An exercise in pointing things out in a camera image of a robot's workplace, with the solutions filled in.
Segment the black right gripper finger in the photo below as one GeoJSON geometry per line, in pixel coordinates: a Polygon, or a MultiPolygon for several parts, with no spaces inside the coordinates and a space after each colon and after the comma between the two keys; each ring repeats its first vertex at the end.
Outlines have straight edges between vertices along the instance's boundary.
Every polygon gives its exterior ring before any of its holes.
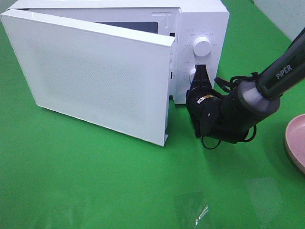
{"type": "Polygon", "coordinates": [[[210,83],[206,64],[196,64],[192,83],[210,83]]]}

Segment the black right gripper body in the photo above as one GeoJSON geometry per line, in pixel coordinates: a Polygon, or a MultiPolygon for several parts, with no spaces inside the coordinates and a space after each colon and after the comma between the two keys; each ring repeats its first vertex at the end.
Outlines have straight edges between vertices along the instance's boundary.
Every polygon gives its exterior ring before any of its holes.
{"type": "Polygon", "coordinates": [[[214,90],[209,80],[193,80],[186,93],[186,107],[193,124],[199,124],[206,99],[223,99],[223,95],[214,90]]]}

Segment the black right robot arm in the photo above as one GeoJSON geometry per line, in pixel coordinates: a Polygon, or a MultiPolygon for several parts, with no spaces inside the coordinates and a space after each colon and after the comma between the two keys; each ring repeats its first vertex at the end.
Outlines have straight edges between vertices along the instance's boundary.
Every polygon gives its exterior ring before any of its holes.
{"type": "Polygon", "coordinates": [[[301,31],[285,53],[261,73],[215,82],[227,92],[212,88],[205,64],[196,65],[186,107],[195,136],[232,144],[255,138],[256,125],[275,113],[280,97],[305,77],[305,32],[301,31]]]}

